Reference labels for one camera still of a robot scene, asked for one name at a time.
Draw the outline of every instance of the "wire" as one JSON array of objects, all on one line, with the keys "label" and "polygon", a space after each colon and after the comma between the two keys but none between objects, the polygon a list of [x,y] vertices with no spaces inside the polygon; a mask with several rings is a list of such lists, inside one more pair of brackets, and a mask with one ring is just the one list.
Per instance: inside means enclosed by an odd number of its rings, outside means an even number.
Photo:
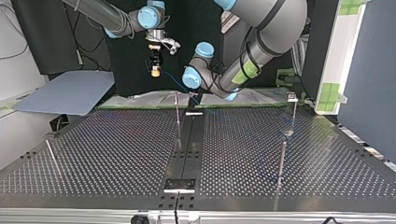
[{"label": "wire", "polygon": [[74,8],[74,10],[75,10],[75,11],[77,11],[77,10],[78,10],[79,3],[80,3],[80,2],[81,2],[81,0],[77,0],[76,6],[75,6],[75,8]]},{"label": "wire", "polygon": [[298,79],[300,79],[301,86],[303,87],[303,89],[304,89],[306,95],[308,96],[309,100],[312,102],[313,105],[316,105],[314,99],[311,97],[311,95],[309,95],[308,91],[306,90],[305,85],[303,83],[303,79],[298,74],[296,74],[296,76],[298,77]]},{"label": "wire", "polygon": [[178,82],[170,73],[167,72],[162,72],[164,74],[166,74],[167,76],[169,76],[170,78],[172,78],[174,80],[174,82],[186,93],[189,93],[189,91],[183,87],[183,85],[180,84],[180,82]]},{"label": "wire", "polygon": [[293,57],[291,57],[291,61],[293,62],[293,67],[295,68],[295,69],[294,69],[295,75],[296,75],[297,78],[300,80],[300,84],[301,84],[301,86],[303,87],[303,90],[305,91],[306,95],[308,96],[308,98],[309,98],[309,100],[312,102],[312,104],[313,104],[313,105],[316,105],[316,103],[315,103],[315,101],[314,101],[314,98],[312,98],[311,95],[309,94],[309,92],[306,90],[306,87],[305,87],[305,85],[304,85],[304,83],[303,83],[303,79],[301,78],[299,72],[297,71],[297,64],[296,64],[296,62],[294,61],[294,58],[293,58]]},{"label": "wire", "polygon": [[[217,66],[219,66],[219,64],[221,64],[221,63],[217,63],[215,66],[213,66],[213,67],[210,68],[210,73],[211,73],[211,77],[212,77],[212,83],[210,84],[210,86],[207,85],[207,83],[205,83],[205,79],[204,79],[204,77],[200,74],[199,70],[195,69],[195,70],[198,72],[198,74],[199,74],[199,76],[201,77],[201,79],[204,81],[205,85],[208,87],[208,90],[209,90],[209,91],[210,91],[210,89],[213,87],[213,85],[215,85],[218,89],[220,89],[221,91],[224,91],[224,92],[226,92],[226,93],[229,93],[229,94],[237,93],[237,92],[240,92],[241,90],[243,90],[245,87],[247,87],[247,86],[248,86],[248,82],[249,82],[251,79],[254,79],[254,78],[251,78],[251,77],[247,74],[247,72],[246,72],[246,70],[245,70],[245,66],[244,66],[244,57],[243,57],[243,56],[244,56],[244,50],[247,52],[247,56],[249,57],[249,59],[251,60],[251,62],[253,63],[253,65],[257,68],[257,74],[259,75],[259,74],[262,72],[262,69],[261,69],[260,66],[257,64],[257,62],[256,62],[256,60],[254,59],[253,55],[251,54],[251,50],[250,50],[250,45],[251,45],[251,43],[248,41],[248,37],[249,37],[249,35],[250,35],[250,33],[251,33],[252,30],[253,30],[253,27],[250,26],[250,28],[247,30],[247,33],[245,34],[244,40],[242,41],[241,48],[240,48],[240,51],[239,51],[239,65],[240,65],[240,67],[241,67],[242,74],[243,74],[243,75],[245,76],[245,78],[247,79],[247,81],[245,82],[245,84],[244,84],[241,88],[239,88],[238,90],[236,90],[236,91],[227,91],[227,90],[225,90],[225,89],[221,86],[221,84],[217,82],[217,79],[218,79],[219,76],[215,77],[215,72],[214,72],[214,69],[215,69]],[[207,67],[209,68],[209,67],[210,67],[209,64],[208,64],[204,59],[202,59],[202,60],[206,63]]]},{"label": "wire", "polygon": [[90,18],[87,15],[85,15],[85,19],[87,19],[87,22],[90,24],[91,27],[98,29],[98,30],[102,30],[102,27],[93,25],[93,23],[91,22]]},{"label": "wire", "polygon": [[335,224],[343,224],[342,222],[337,222],[337,220],[335,220],[334,217],[328,217],[326,218],[326,220],[324,220],[324,222],[322,224],[329,224],[330,221],[333,221]]},{"label": "wire", "polygon": [[[9,6],[9,5],[5,4],[5,3],[0,3],[0,7],[1,6],[8,8],[15,15],[15,10],[11,6]],[[12,27],[14,27],[14,29],[18,32],[18,34],[20,34],[23,38],[25,38],[24,35],[23,35],[23,32],[18,29],[18,27],[14,24],[14,22],[12,22],[12,20],[9,18],[7,13],[2,8],[0,8],[0,11],[6,17],[6,19],[12,25]],[[28,48],[29,48],[29,45],[27,44],[27,41],[26,41],[26,45],[25,45],[24,49],[21,52],[16,53],[14,55],[6,56],[6,57],[0,57],[0,60],[6,60],[6,59],[12,59],[12,58],[18,57],[18,56],[22,55],[24,52],[26,52],[26,50],[28,50]]]},{"label": "wire", "polygon": [[[96,51],[96,50],[99,48],[99,46],[104,42],[105,38],[103,37],[103,38],[96,44],[96,46],[95,46],[93,49],[85,49],[85,48],[83,48],[83,47],[78,43],[78,40],[77,40],[77,38],[76,38],[76,30],[77,30],[77,27],[78,27],[78,22],[79,22],[79,19],[80,19],[80,16],[81,16],[81,12],[78,13],[74,25],[72,24],[72,21],[71,21],[71,18],[70,18],[70,15],[69,15],[68,11],[66,10],[65,12],[66,12],[67,20],[68,20],[69,25],[70,25],[70,29],[72,30],[73,38],[74,38],[74,40],[75,40],[75,43],[76,43],[76,46],[77,46],[77,48],[78,48],[78,52],[79,52],[79,54],[81,55],[81,58],[86,58],[86,59],[90,60],[92,63],[94,63],[94,64],[96,65],[95,70],[102,69],[102,70],[104,70],[104,71],[111,71],[111,69],[105,69],[102,65],[99,64],[99,62],[98,62],[97,60],[95,60],[94,58],[88,56],[88,55],[85,53],[85,52],[90,53],[90,52]],[[85,64],[82,64],[81,67],[79,68],[79,70],[83,69],[83,68],[84,68],[84,65],[85,65]]]}]

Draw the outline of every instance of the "metal rod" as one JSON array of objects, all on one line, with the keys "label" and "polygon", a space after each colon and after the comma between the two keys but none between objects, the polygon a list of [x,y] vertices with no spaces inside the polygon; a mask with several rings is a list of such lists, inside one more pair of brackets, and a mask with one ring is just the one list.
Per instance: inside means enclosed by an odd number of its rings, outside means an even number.
[{"label": "metal rod", "polygon": [[88,16],[109,31],[119,30],[124,23],[124,18],[116,7],[105,0],[62,0],[67,5]]},{"label": "metal rod", "polygon": [[178,111],[178,93],[175,95],[175,105],[176,105],[176,113],[177,113],[177,127],[180,130],[180,113]]},{"label": "metal rod", "polygon": [[282,147],[280,149],[280,164],[279,164],[279,176],[277,180],[277,184],[280,185],[282,182],[283,175],[283,167],[285,165],[285,155],[286,155],[286,147],[288,146],[287,142],[282,143]]},{"label": "metal rod", "polygon": [[49,148],[50,156],[52,157],[53,160],[56,161],[55,154],[53,154],[52,147],[50,145],[50,140],[46,139],[46,144],[47,144],[47,147]]},{"label": "metal rod", "polygon": [[296,120],[296,114],[297,114],[297,104],[298,104],[298,101],[294,103],[293,121],[292,121],[292,124],[291,124],[291,127],[292,127],[293,131],[294,131],[294,122]]}]

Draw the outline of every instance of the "metal bracket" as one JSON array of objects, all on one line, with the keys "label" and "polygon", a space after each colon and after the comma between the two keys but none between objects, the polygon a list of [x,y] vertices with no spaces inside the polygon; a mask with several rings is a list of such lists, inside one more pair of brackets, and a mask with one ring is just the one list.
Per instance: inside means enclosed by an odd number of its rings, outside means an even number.
[{"label": "metal bracket", "polygon": [[347,97],[343,94],[338,93],[338,102],[343,105],[347,104]]},{"label": "metal bracket", "polygon": [[164,193],[189,194],[195,192],[195,179],[167,179]]}]

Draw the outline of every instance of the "light blue panel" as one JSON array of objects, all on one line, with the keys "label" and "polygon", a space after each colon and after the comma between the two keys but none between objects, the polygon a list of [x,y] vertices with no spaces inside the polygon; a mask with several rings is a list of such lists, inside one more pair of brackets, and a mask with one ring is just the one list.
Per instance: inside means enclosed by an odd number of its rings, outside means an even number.
[{"label": "light blue panel", "polygon": [[66,72],[17,103],[15,110],[87,115],[114,85],[111,72]]}]

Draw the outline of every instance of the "black cable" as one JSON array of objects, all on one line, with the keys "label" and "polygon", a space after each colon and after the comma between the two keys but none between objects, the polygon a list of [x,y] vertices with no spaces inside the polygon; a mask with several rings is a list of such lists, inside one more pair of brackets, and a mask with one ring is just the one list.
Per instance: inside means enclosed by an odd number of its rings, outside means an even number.
[{"label": "black cable", "polygon": [[334,217],[328,217],[322,224],[329,224],[331,221],[333,221],[335,224],[343,224],[342,222],[337,222]]},{"label": "black cable", "polygon": [[296,74],[295,74],[295,76],[297,76],[297,78],[300,79],[300,84],[301,84],[301,86],[303,87],[303,90],[305,91],[305,93],[306,93],[306,95],[308,96],[309,100],[312,102],[313,105],[316,105],[316,103],[315,103],[315,101],[314,101],[314,98],[312,98],[311,95],[309,94],[309,92],[306,90],[306,87],[305,87],[305,85],[304,85],[304,83],[303,83],[303,79],[300,77],[300,74],[299,74],[299,72],[297,71],[297,64],[296,64],[296,62],[294,61],[294,59],[291,59],[291,61],[292,61],[292,63],[293,63],[293,67],[296,69]]},{"label": "black cable", "polygon": [[[7,5],[0,5],[0,6],[5,6],[5,7],[7,7],[9,10],[12,9],[12,8],[8,7]],[[8,15],[6,14],[6,12],[5,12],[2,8],[0,8],[0,10],[1,10],[1,12],[4,14],[4,16],[6,17],[6,19],[9,21],[9,23],[12,25],[12,27],[14,27],[15,31],[17,31],[22,37],[24,37],[24,36],[23,36],[23,33],[22,33],[22,32],[18,29],[18,27],[12,22],[12,20],[8,17]],[[16,54],[14,54],[14,55],[6,56],[6,57],[1,57],[0,60],[6,60],[6,59],[16,58],[16,57],[22,55],[24,52],[26,52],[26,50],[28,49],[29,45],[27,44],[26,38],[25,38],[25,41],[26,41],[26,45],[25,45],[24,49],[23,49],[21,52],[16,53]]]},{"label": "black cable", "polygon": [[247,52],[247,56],[249,57],[249,59],[250,59],[250,61],[254,64],[254,66],[257,68],[257,74],[259,75],[261,72],[262,72],[262,69],[259,67],[259,65],[257,64],[257,62],[256,62],[256,60],[254,59],[254,57],[253,57],[253,55],[252,55],[252,53],[251,53],[251,50],[250,50],[250,42],[248,41],[248,37],[249,37],[249,35],[250,35],[250,33],[251,33],[251,31],[253,30],[253,27],[252,26],[250,26],[250,28],[247,30],[247,33],[245,34],[245,37],[244,37],[244,40],[242,41],[242,45],[241,45],[241,48],[240,48],[240,50],[239,50],[239,65],[240,65],[240,67],[241,67],[241,70],[242,70],[242,74],[245,76],[245,78],[247,79],[247,81],[245,82],[245,84],[242,86],[242,87],[240,87],[239,88],[239,90],[237,90],[237,91],[226,91],[226,90],[224,90],[224,88],[222,88],[222,86],[221,86],[221,84],[219,84],[218,85],[218,83],[216,82],[216,77],[214,77],[214,72],[213,72],[213,68],[211,69],[211,76],[212,76],[212,79],[213,79],[213,82],[214,82],[214,84],[216,85],[216,87],[218,87],[220,90],[222,90],[222,91],[224,91],[224,92],[226,92],[226,93],[230,93],[230,94],[233,94],[233,93],[236,93],[236,92],[240,92],[241,90],[243,90],[244,88],[246,88],[247,86],[248,86],[248,83],[249,83],[249,81],[251,80],[251,79],[254,79],[254,78],[251,78],[249,75],[248,75],[248,73],[246,72],[246,70],[245,70],[245,65],[244,65],[244,50]]},{"label": "black cable", "polygon": [[10,56],[7,56],[7,57],[2,57],[2,58],[0,58],[0,60],[16,58],[16,57],[22,55],[24,52],[26,52],[27,48],[28,48],[28,44],[25,45],[25,48],[23,49],[23,51],[21,51],[21,52],[19,52],[17,54],[14,54],[14,55],[10,55]]},{"label": "black cable", "polygon": [[[75,41],[75,43],[76,43],[76,46],[77,46],[77,48],[78,48],[78,51],[79,51],[79,53],[80,53],[80,55],[81,55],[81,58],[86,58],[86,59],[90,60],[92,63],[94,63],[94,64],[96,65],[96,69],[95,69],[95,70],[102,69],[102,70],[104,70],[104,71],[111,71],[110,69],[105,69],[102,65],[99,64],[99,62],[98,62],[97,60],[95,60],[94,58],[88,56],[88,55],[84,52],[84,51],[86,51],[86,52],[94,52],[94,51],[96,51],[96,50],[99,48],[99,46],[103,43],[103,41],[105,40],[105,38],[103,37],[103,38],[99,41],[99,43],[98,43],[93,49],[84,49],[84,48],[78,43],[78,40],[77,40],[77,38],[76,38],[76,30],[77,30],[77,27],[78,27],[79,18],[81,17],[81,13],[80,13],[80,12],[78,13],[77,18],[76,18],[76,21],[75,21],[75,24],[74,24],[74,26],[73,26],[73,25],[72,25],[72,22],[71,22],[70,15],[69,15],[69,13],[68,13],[68,11],[67,11],[67,8],[66,8],[65,4],[64,4],[64,10],[65,10],[65,12],[66,12],[66,16],[67,16],[67,19],[68,19],[68,22],[69,22],[69,25],[70,25],[70,29],[72,30],[72,35],[73,35],[74,41]],[[85,64],[83,64],[83,65],[79,68],[79,70],[83,69],[83,68],[84,68],[84,65],[85,65]]]},{"label": "black cable", "polygon": [[177,195],[177,200],[176,200],[176,205],[175,205],[175,211],[174,211],[174,213],[175,213],[175,223],[176,223],[176,224],[178,224],[178,214],[177,214],[178,196],[179,196],[179,195]]},{"label": "black cable", "polygon": [[301,86],[303,87],[303,89],[304,89],[306,95],[308,96],[309,100],[312,102],[313,105],[316,105],[314,99],[311,97],[311,95],[309,95],[308,91],[306,90],[305,85],[304,85],[303,80],[301,79],[301,77],[298,74],[296,74],[296,76],[300,79]]}]

